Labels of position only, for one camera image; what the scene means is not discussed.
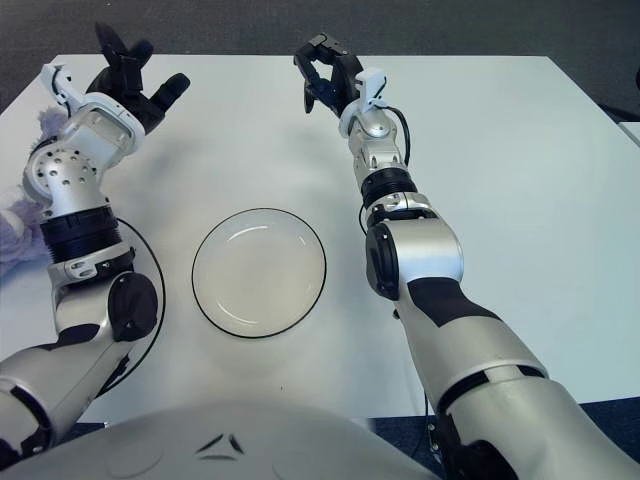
white table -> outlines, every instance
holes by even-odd
[[[640,122],[620,122],[618,125],[640,147]]]
[[[64,56],[85,86],[99,56]],[[412,133],[414,180],[462,242],[468,296],[498,313],[580,402],[640,395],[640,150],[549,59],[363,57]],[[191,89],[133,157],[107,174],[116,214],[147,236],[167,276],[166,325],[131,378],[84,420],[234,396],[286,398],[351,417],[422,412],[392,305],[364,276],[360,198],[337,119],[305,116],[290,57],[156,56],[152,91]],[[17,183],[36,115],[34,81],[0,117],[0,187]],[[204,235],[254,207],[318,233],[327,281],[313,311],[265,340],[211,325],[191,292]],[[0,288],[0,357],[54,336],[45,262]]]

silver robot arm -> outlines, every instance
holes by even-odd
[[[331,82],[313,75],[313,60],[333,65]],[[395,144],[384,72],[362,70],[324,34],[294,62],[305,77],[307,112],[322,101],[349,139],[368,226],[367,278],[394,302],[405,328],[437,415],[447,478],[640,478],[640,466],[549,379],[507,324],[465,297],[460,243],[418,192]]]
[[[108,26],[96,30],[109,67],[91,93],[73,88],[64,65],[45,65],[41,73],[69,113],[60,134],[34,150],[23,175],[25,191],[42,206],[58,339],[0,363],[0,470],[55,445],[124,372],[129,351],[156,324],[155,288],[134,273],[134,251],[122,241],[100,184],[189,81],[178,74],[147,99],[140,69],[151,45],[127,50]]]

black cable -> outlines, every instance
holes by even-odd
[[[640,122],[640,115],[636,115],[633,112],[628,112],[627,110],[622,110],[621,108],[611,107],[605,103],[599,103],[598,106],[605,112],[611,115],[615,115],[616,117],[621,118],[627,122]]]
[[[424,432],[418,437],[418,441],[416,442],[416,446],[411,452],[411,458],[416,458],[416,454],[418,450],[420,450],[420,446],[422,445],[422,441],[427,438],[429,434],[429,401],[427,400],[427,395],[424,395]]]
[[[56,95],[60,93],[58,92],[58,87],[56,87],[56,77],[58,76],[58,73],[60,73],[60,68],[56,68],[56,71],[51,78],[51,90],[53,90],[53,93],[55,93]],[[67,118],[71,118],[71,107],[69,106],[68,100],[64,102],[64,106],[67,108]]]
[[[382,107],[384,110],[390,110],[396,114],[396,117],[400,120],[402,124],[402,132],[404,133],[404,164],[405,166],[409,166],[409,158],[411,157],[411,135],[409,133],[409,124],[407,123],[407,119],[404,114],[395,107]]]
[[[115,387],[120,385],[135,371],[136,368],[140,366],[140,364],[147,357],[147,355],[151,351],[151,348],[153,348],[153,345],[156,343],[156,340],[158,339],[158,335],[160,334],[160,330],[162,329],[162,324],[164,322],[164,313],[167,307],[167,288],[164,281],[164,274],[162,273],[162,268],[160,267],[160,262],[158,261],[158,257],[156,257],[156,254],[153,252],[153,249],[149,245],[149,242],[147,242],[147,240],[142,236],[142,234],[138,230],[136,230],[130,223],[126,222],[125,220],[122,220],[121,218],[118,218],[118,222],[129,227],[133,231],[133,233],[135,233],[138,236],[138,238],[142,241],[142,243],[144,243],[144,246],[147,247],[147,250],[149,251],[151,258],[153,259],[153,263],[158,268],[158,273],[160,275],[160,285],[162,286],[162,311],[160,312],[160,320],[158,320],[156,333],[153,335],[153,338],[151,339],[151,343],[149,343],[149,345],[147,346],[147,349],[144,351],[142,356],[138,359],[135,365],[131,367],[131,369],[128,372],[126,372],[124,375],[119,377],[114,382],[110,383],[108,386],[105,385],[104,387],[102,387],[100,392],[98,392],[98,395],[96,395],[96,398],[104,395],[108,391],[113,390]]]
[[[360,206],[360,211],[358,212],[358,223],[360,224],[360,230],[364,233],[365,237],[367,236],[367,230],[364,228],[362,224],[362,212],[364,212],[364,203]]]

